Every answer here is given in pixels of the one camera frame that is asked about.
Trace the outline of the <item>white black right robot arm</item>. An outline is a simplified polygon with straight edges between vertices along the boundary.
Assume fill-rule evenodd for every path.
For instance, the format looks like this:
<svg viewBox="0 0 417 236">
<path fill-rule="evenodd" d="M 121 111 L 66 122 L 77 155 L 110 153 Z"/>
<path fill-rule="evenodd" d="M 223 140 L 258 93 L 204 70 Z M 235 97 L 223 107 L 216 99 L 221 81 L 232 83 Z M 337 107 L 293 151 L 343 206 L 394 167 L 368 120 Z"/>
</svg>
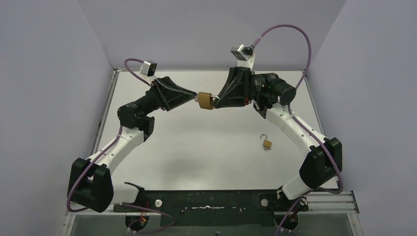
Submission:
<svg viewBox="0 0 417 236">
<path fill-rule="evenodd" d="M 210 109 L 244 107 L 253 103 L 260 116 L 277 126 L 300 150 L 303 163 L 298 174 L 277 189 L 277 205 L 288 210 L 296 198 L 320 189 L 341 177 L 342 144 L 313 129 L 290 108 L 296 88 L 276 73 L 255 74 L 246 67 L 232 67 L 218 95 L 209 95 Z"/>
</svg>

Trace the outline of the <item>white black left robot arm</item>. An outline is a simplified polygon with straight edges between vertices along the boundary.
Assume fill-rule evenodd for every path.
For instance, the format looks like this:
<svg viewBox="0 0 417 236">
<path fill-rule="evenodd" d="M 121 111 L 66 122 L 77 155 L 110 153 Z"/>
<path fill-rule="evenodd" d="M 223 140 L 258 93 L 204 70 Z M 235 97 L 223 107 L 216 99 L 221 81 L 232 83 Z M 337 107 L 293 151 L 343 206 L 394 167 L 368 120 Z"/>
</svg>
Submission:
<svg viewBox="0 0 417 236">
<path fill-rule="evenodd" d="M 145 205 L 143 188 L 125 182 L 114 184 L 117 166 L 153 133 L 156 110 L 170 111 L 197 97 L 197 93 L 176 85 L 170 77 L 154 78 L 145 95 L 117 110 L 117 135 L 101 150 L 71 166 L 66 207 L 69 212 L 91 209 L 104 212 L 110 205 L 126 203 L 134 210 Z"/>
</svg>

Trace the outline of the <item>large brass padlock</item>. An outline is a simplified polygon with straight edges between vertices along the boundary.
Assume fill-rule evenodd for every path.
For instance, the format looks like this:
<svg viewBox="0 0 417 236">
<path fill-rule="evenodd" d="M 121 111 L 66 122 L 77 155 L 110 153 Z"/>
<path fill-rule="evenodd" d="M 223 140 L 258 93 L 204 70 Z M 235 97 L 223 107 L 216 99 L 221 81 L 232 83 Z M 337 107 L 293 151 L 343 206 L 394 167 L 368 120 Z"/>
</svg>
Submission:
<svg viewBox="0 0 417 236">
<path fill-rule="evenodd" d="M 214 109 L 214 99 L 218 99 L 217 95 L 213 95 L 208 92 L 198 92 L 194 100 L 199 104 L 201 109 L 213 110 Z"/>
</svg>

